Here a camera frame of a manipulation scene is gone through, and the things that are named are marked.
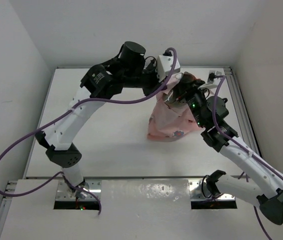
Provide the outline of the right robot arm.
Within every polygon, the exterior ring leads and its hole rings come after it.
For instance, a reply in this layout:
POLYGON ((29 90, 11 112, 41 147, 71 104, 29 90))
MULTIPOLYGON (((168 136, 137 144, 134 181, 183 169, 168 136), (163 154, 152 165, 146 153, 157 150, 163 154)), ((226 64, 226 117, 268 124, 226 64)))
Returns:
POLYGON ((225 122, 229 114, 227 98, 205 97, 205 90, 194 83, 183 83, 175 90, 176 101, 187 104, 199 127, 204 142, 217 153, 235 163, 252 179, 240 183, 225 171, 216 170, 206 177, 205 190, 210 197, 233 195, 259 208, 270 222, 283 224, 283 173, 275 170, 256 154, 238 133, 225 122))

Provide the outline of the pink bunny print pillowcase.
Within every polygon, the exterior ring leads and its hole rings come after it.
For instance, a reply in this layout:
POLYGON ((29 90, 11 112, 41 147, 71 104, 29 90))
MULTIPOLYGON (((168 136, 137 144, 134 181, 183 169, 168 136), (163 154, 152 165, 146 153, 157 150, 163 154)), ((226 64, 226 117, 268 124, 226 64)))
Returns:
POLYGON ((148 140, 173 142, 189 133, 201 130, 187 104, 181 107, 169 107, 163 101, 163 94, 168 94, 177 83, 176 75, 183 73, 172 75, 166 88, 156 94, 156 104, 148 121, 148 140))

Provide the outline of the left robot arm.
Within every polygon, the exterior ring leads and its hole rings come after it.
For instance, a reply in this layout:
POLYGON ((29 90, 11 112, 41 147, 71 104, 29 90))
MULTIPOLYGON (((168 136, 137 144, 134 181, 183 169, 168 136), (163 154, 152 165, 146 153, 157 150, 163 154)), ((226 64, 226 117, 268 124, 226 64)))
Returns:
POLYGON ((35 134, 37 142, 46 149, 48 159, 61 167, 63 177, 72 192, 85 185, 79 167, 82 154, 73 140, 90 117, 105 103, 113 103, 113 96, 124 88, 142 89, 146 101, 162 90, 175 68, 169 63, 165 69, 159 57, 146 63, 146 49, 133 41, 126 41, 119 53, 103 63, 89 68, 79 88, 62 116, 42 126, 35 134))

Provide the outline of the grey pillow with orange flowers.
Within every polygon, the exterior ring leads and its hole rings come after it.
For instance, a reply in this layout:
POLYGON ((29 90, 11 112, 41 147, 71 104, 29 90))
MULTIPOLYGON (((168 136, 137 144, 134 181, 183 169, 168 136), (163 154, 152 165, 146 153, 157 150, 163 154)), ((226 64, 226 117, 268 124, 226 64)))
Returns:
POLYGON ((169 107, 181 107, 187 103, 198 88, 205 84, 200 78, 189 72, 176 75, 177 83, 162 96, 163 102, 169 107))

